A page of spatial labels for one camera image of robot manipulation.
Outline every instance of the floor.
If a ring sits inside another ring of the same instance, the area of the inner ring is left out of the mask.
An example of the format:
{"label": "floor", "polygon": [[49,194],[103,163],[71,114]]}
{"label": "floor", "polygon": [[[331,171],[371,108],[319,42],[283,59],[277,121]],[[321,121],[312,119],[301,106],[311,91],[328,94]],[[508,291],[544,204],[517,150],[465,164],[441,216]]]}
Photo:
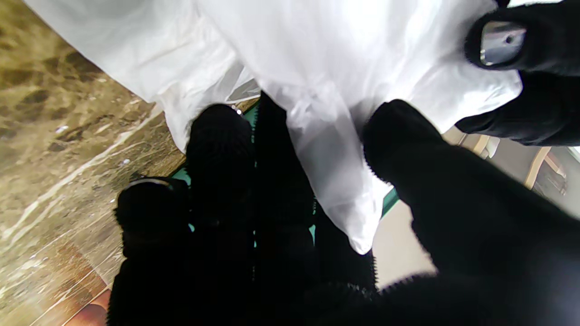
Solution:
{"label": "floor", "polygon": [[117,273],[117,192],[183,154],[20,0],[0,2],[0,49],[0,324],[62,325]]}

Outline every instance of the gloved hand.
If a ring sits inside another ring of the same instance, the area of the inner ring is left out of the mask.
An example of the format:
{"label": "gloved hand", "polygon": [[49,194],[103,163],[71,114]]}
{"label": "gloved hand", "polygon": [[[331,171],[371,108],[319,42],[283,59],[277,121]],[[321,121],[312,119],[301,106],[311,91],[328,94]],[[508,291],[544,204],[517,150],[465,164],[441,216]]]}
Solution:
{"label": "gloved hand", "polygon": [[[465,54],[470,62],[487,70],[580,76],[579,14],[579,0],[499,8],[473,24]],[[507,54],[507,61],[485,58],[498,59],[498,51]]]}

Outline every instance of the plastic bag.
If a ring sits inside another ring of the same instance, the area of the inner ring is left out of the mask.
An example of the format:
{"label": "plastic bag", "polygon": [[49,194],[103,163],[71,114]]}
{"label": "plastic bag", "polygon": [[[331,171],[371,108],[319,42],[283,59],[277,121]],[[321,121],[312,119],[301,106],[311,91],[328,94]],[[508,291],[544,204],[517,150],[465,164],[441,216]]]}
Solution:
{"label": "plastic bag", "polygon": [[359,253],[389,189],[357,136],[372,111],[405,99],[443,132],[521,87],[515,72],[463,59],[463,37],[492,0],[25,1],[108,75],[157,101],[181,150],[203,107],[257,96],[255,77],[287,110],[319,202]]}
{"label": "plastic bag", "polygon": [[382,209],[358,138],[373,111],[404,99],[445,132],[521,91],[515,71],[481,70],[463,56],[465,35],[493,0],[199,3],[287,110],[314,193],[359,253],[371,248]]}

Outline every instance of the black knit glove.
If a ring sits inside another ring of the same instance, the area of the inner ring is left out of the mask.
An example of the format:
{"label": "black knit glove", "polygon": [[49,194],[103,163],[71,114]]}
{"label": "black knit glove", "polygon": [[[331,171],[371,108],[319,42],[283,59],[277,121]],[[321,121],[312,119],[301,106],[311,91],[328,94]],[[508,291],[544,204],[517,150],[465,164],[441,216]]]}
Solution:
{"label": "black knit glove", "polygon": [[[499,8],[472,26],[465,41],[467,59],[487,70],[544,71],[580,76],[580,1]],[[481,59],[481,39],[491,21],[513,23],[527,30],[513,59],[490,66]]]}

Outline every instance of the brown marble surface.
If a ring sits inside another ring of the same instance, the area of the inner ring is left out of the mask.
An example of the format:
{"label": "brown marble surface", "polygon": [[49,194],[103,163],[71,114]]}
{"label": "brown marble surface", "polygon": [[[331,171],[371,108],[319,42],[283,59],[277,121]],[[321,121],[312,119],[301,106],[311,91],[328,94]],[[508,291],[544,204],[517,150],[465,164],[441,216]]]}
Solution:
{"label": "brown marble surface", "polygon": [[62,325],[123,260],[112,209],[182,162],[164,115],[0,2],[0,324]]}

